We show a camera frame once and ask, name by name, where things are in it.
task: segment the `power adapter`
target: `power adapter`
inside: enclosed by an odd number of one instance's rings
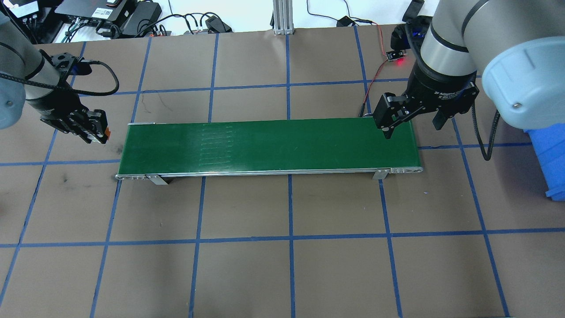
[[[137,7],[124,23],[120,38],[131,38],[147,28],[147,25],[155,23],[161,15],[161,6],[156,2],[139,1]],[[150,29],[144,31],[140,36],[149,33]]]
[[[350,25],[354,25],[355,22],[353,22],[353,20],[351,20],[350,17],[348,16],[344,16],[343,18],[339,19],[336,23],[337,27],[348,27]]]
[[[233,32],[232,28],[225,24],[217,16],[211,16],[206,20],[206,27],[208,28],[208,33],[227,33]]]

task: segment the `cable connector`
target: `cable connector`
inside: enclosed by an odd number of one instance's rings
[[[386,52],[386,58],[389,60],[389,62],[404,58],[404,56],[404,52],[400,50]]]
[[[351,20],[350,17],[348,16],[344,16],[343,18],[339,19],[336,23],[337,27],[349,27],[351,25],[354,25],[355,22],[353,22],[353,20]]]

